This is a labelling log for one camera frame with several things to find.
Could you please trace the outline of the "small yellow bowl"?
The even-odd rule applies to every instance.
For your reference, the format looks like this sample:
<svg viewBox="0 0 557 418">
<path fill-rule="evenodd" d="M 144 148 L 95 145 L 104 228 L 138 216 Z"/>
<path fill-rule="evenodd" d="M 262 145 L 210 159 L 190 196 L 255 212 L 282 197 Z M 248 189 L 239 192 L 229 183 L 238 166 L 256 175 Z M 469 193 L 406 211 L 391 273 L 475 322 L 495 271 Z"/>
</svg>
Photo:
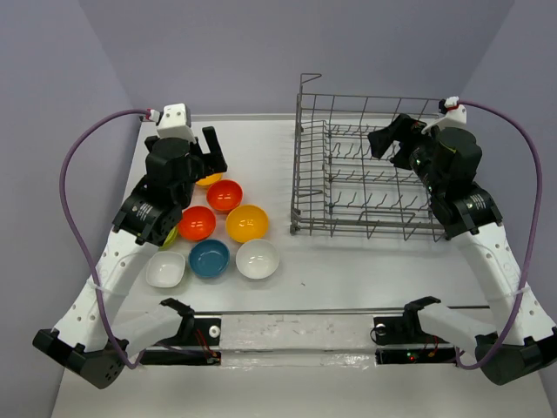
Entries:
<svg viewBox="0 0 557 418">
<path fill-rule="evenodd" d="M 215 173 L 212 175 L 209 175 L 203 179 L 200 179 L 199 181 L 196 182 L 196 185 L 202 188 L 207 188 L 210 187 L 211 185 L 219 182 L 221 179 L 223 178 L 223 174 L 222 173 Z"/>
</svg>

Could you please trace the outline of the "white round bowl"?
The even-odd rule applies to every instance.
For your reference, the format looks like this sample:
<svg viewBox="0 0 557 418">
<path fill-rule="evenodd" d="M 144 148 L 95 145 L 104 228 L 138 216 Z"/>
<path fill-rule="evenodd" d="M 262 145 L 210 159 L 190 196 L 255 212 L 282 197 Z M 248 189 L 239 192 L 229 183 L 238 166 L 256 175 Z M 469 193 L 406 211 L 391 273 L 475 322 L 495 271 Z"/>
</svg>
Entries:
<svg viewBox="0 0 557 418">
<path fill-rule="evenodd" d="M 279 267 L 279 251 L 266 239 L 252 239 L 244 243 L 236 254 L 236 267 L 250 280 L 263 280 Z"/>
</svg>

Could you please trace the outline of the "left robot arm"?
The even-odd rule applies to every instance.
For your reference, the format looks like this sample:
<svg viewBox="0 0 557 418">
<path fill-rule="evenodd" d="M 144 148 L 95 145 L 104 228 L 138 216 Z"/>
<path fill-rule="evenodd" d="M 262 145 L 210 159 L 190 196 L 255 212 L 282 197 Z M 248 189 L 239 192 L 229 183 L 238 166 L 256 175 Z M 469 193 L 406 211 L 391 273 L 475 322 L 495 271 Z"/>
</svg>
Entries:
<svg viewBox="0 0 557 418">
<path fill-rule="evenodd" d="M 151 136 L 145 175 L 112 222 L 103 254 L 88 260 L 91 276 L 64 317 L 37 332 L 32 344 L 98 389 L 114 383 L 131 357 L 161 341 L 182 344 L 195 331 L 191 307 L 167 298 L 123 324 L 111 325 L 138 275 L 164 244 L 191 203 L 195 184 L 227 170 L 215 129 L 203 128 L 208 152 L 197 139 Z"/>
</svg>

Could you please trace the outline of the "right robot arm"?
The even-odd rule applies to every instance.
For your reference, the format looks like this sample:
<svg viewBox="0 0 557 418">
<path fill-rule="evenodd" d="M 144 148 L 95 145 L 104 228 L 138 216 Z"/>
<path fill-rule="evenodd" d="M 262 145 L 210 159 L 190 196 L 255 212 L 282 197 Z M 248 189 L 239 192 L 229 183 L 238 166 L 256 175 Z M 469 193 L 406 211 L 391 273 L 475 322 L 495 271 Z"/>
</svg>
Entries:
<svg viewBox="0 0 557 418">
<path fill-rule="evenodd" d="M 526 268 L 513 256 L 500 211 L 474 180 L 482 157 L 475 136 L 400 114 L 368 140 L 375 158 L 399 145 L 391 163 L 415 173 L 429 192 L 434 218 L 472 269 L 494 319 L 474 320 L 427 296 L 407 303 L 399 317 L 377 320 L 376 342 L 406 344 L 435 336 L 474 356 L 499 386 L 555 363 L 556 324 L 522 282 Z"/>
</svg>

